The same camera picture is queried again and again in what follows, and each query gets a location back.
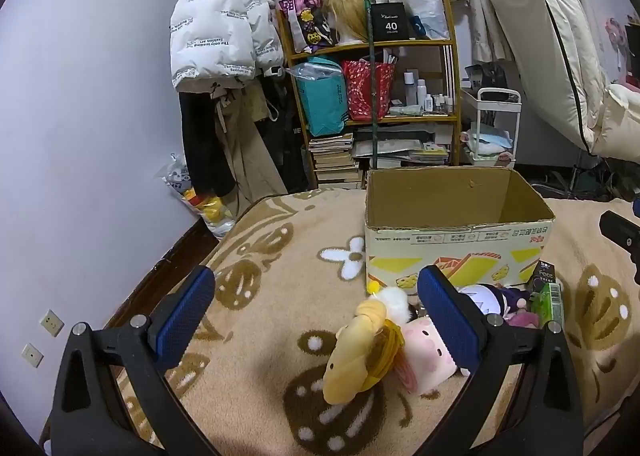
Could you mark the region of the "wooden shelf unit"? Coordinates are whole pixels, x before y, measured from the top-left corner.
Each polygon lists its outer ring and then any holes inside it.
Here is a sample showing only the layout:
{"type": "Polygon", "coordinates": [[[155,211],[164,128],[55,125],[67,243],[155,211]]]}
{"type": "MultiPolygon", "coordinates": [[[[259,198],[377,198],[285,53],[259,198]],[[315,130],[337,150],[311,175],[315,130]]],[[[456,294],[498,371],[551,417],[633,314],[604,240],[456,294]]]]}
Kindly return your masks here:
{"type": "Polygon", "coordinates": [[[409,39],[409,40],[390,40],[378,41],[372,40],[372,24],[370,8],[367,8],[367,23],[369,31],[369,40],[367,42],[358,42],[349,46],[334,46],[333,48],[323,48],[314,53],[296,53],[294,50],[291,26],[288,19],[283,15],[280,8],[277,8],[278,31],[283,46],[285,64],[293,67],[303,60],[309,60],[315,56],[329,56],[331,54],[344,54],[350,51],[367,50],[370,72],[370,90],[369,102],[371,105],[371,118],[368,121],[352,121],[347,120],[345,126],[359,126],[360,124],[372,124],[373,126],[373,167],[378,166],[378,127],[381,124],[450,124],[452,127],[451,145],[449,152],[450,166],[458,166],[460,164],[460,138],[461,131],[461,103],[459,101],[460,88],[460,72],[459,72],[459,55],[457,46],[456,31],[454,30],[454,11],[452,10],[451,0],[442,0],[444,8],[445,22],[447,23],[449,38],[445,40],[428,40],[428,39],[409,39]],[[427,72],[429,79],[442,80],[442,90],[447,96],[452,97],[451,112],[443,114],[435,112],[434,114],[423,117],[384,117],[378,118],[378,76],[375,72],[375,52],[378,49],[400,49],[415,48],[416,46],[428,46],[439,50],[440,69],[438,72],[427,72]]]}

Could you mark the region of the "cream folded mattress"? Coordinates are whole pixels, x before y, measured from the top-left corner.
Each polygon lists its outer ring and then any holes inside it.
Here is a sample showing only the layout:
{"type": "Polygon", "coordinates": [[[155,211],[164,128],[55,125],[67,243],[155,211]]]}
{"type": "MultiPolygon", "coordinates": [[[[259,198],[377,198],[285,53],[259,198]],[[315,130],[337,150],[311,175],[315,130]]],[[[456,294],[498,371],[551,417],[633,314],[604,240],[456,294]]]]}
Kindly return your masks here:
{"type": "Polygon", "coordinates": [[[580,0],[490,0],[529,104],[587,153],[639,160],[639,93],[605,80],[580,0]]]}

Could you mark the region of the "blonde wig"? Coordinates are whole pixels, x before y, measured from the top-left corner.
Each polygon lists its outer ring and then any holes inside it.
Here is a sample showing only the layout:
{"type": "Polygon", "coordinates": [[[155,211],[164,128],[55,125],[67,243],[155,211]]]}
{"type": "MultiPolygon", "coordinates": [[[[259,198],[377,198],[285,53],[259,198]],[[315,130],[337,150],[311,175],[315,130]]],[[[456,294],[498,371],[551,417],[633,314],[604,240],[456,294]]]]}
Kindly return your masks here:
{"type": "Polygon", "coordinates": [[[365,0],[324,0],[330,26],[335,30],[340,46],[368,41],[365,0]]]}

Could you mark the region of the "anime snack bag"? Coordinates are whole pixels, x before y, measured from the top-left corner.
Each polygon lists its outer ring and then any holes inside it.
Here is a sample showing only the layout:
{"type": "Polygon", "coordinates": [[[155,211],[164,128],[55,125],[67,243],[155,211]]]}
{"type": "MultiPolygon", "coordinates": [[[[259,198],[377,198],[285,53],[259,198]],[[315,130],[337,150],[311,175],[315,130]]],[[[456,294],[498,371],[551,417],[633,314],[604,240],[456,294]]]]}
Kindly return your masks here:
{"type": "Polygon", "coordinates": [[[314,53],[336,45],[335,31],[323,9],[323,0],[277,0],[296,53],[314,53]]]}

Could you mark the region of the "green tissue pack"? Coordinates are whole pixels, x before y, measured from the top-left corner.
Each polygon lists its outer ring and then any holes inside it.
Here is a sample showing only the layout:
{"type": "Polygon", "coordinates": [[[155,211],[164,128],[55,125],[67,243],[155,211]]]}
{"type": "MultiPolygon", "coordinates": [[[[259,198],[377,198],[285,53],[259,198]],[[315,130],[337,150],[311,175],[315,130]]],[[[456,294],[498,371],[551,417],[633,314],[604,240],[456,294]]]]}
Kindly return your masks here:
{"type": "Polygon", "coordinates": [[[541,291],[533,295],[530,312],[538,318],[538,328],[549,322],[564,325],[564,304],[562,286],[559,283],[546,283],[541,291]]]}

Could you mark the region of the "black box with 40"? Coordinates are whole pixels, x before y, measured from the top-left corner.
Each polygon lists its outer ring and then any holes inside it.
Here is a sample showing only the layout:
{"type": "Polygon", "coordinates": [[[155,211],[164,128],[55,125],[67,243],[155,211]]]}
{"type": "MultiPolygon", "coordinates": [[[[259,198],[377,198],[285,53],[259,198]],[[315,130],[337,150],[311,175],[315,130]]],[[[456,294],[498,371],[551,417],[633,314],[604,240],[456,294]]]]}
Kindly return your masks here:
{"type": "Polygon", "coordinates": [[[408,17],[401,2],[372,4],[371,24],[374,42],[409,39],[408,17]]]}

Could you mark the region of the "white rolling cart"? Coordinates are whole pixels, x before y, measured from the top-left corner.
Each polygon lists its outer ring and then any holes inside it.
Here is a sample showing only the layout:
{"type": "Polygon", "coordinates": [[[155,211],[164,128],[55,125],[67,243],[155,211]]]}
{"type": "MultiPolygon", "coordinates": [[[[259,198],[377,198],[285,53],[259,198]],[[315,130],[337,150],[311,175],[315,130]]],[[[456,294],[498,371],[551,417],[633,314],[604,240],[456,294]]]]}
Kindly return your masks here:
{"type": "Polygon", "coordinates": [[[515,166],[522,98],[508,88],[464,89],[463,116],[470,120],[461,132],[462,158],[473,167],[515,166]]]}

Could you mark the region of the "pink pig plush cube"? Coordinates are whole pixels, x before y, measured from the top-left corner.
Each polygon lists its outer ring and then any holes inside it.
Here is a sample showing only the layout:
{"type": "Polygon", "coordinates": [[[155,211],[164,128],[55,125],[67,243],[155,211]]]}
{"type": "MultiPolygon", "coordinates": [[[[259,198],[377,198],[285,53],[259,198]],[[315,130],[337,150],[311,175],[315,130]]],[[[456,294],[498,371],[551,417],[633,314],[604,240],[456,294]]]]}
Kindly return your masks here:
{"type": "Polygon", "coordinates": [[[395,358],[395,372],[410,394],[427,394],[450,378],[458,366],[428,316],[401,327],[404,345],[395,358]]]}

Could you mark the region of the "stack of books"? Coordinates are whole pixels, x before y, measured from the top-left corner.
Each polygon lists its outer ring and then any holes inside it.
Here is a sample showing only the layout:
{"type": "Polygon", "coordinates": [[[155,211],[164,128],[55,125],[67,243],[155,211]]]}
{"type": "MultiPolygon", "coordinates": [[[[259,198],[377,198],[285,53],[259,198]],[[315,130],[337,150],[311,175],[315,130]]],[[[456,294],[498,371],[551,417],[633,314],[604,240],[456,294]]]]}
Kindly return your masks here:
{"type": "Polygon", "coordinates": [[[309,142],[309,153],[319,188],[360,189],[362,170],[359,161],[352,156],[353,148],[352,133],[322,136],[309,142]]]}

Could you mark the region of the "teal bag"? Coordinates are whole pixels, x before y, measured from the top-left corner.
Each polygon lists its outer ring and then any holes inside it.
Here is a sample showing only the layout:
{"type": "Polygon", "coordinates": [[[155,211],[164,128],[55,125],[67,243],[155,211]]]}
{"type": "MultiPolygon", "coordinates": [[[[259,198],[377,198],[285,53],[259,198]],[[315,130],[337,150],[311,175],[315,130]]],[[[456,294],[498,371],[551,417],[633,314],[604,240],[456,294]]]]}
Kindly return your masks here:
{"type": "Polygon", "coordinates": [[[312,136],[340,133],[348,118],[346,81],[339,64],[311,57],[286,70],[296,81],[312,136]]]}

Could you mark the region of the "purple-haired plush doll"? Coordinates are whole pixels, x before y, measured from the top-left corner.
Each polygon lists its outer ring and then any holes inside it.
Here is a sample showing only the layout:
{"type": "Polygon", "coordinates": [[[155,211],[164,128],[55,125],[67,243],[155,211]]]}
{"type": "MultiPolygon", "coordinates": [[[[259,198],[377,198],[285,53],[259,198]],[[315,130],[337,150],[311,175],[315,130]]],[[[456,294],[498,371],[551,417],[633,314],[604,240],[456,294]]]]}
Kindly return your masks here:
{"type": "Polygon", "coordinates": [[[526,290],[489,284],[464,286],[459,292],[468,296],[484,315],[497,314],[505,320],[525,312],[530,297],[526,290]]]}

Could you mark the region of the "clear plastic bag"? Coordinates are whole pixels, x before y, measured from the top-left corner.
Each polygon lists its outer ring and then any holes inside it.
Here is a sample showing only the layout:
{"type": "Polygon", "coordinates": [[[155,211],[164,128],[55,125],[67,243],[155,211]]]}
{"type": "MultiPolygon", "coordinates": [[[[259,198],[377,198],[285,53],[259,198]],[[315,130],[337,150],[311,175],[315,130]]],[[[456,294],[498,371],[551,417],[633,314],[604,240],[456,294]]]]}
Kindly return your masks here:
{"type": "Polygon", "coordinates": [[[448,40],[449,30],[442,0],[404,0],[409,22],[419,38],[448,40]]]}

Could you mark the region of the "yellow dog plush toy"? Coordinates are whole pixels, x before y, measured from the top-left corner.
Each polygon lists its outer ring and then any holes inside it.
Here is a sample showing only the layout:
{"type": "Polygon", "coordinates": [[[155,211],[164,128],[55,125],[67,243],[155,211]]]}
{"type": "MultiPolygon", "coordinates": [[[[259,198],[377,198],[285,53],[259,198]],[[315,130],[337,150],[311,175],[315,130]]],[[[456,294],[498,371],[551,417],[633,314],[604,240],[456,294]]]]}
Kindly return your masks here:
{"type": "Polygon", "coordinates": [[[378,384],[393,368],[405,344],[400,326],[378,299],[357,306],[354,317],[335,335],[323,375],[322,394],[330,405],[343,405],[378,384]]]}

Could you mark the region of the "white puffer jacket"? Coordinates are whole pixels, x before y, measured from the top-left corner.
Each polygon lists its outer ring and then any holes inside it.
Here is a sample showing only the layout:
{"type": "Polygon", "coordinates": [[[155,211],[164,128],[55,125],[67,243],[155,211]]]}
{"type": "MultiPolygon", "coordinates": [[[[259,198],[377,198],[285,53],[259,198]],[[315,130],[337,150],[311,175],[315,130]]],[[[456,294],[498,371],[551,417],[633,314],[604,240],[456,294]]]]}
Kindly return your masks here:
{"type": "Polygon", "coordinates": [[[170,19],[171,82],[184,93],[241,89],[284,57],[268,0],[178,0],[170,19]]]}

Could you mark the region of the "beige patterned blanket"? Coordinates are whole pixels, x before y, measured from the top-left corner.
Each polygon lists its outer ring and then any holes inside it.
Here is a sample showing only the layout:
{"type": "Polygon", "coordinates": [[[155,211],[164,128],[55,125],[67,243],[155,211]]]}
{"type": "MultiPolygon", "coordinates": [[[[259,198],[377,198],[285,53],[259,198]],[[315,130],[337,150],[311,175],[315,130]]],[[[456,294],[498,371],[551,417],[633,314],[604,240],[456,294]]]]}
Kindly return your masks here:
{"type": "MultiPolygon", "coordinates": [[[[408,392],[395,374],[344,407],[326,405],[322,376],[335,333],[366,298],[360,190],[268,198],[208,256],[216,296],[167,380],[226,455],[410,455],[465,379],[408,392]]],[[[618,409],[639,381],[639,289],[600,216],[628,202],[553,199],[542,256],[563,286],[564,330],[585,424],[618,409]]]]}

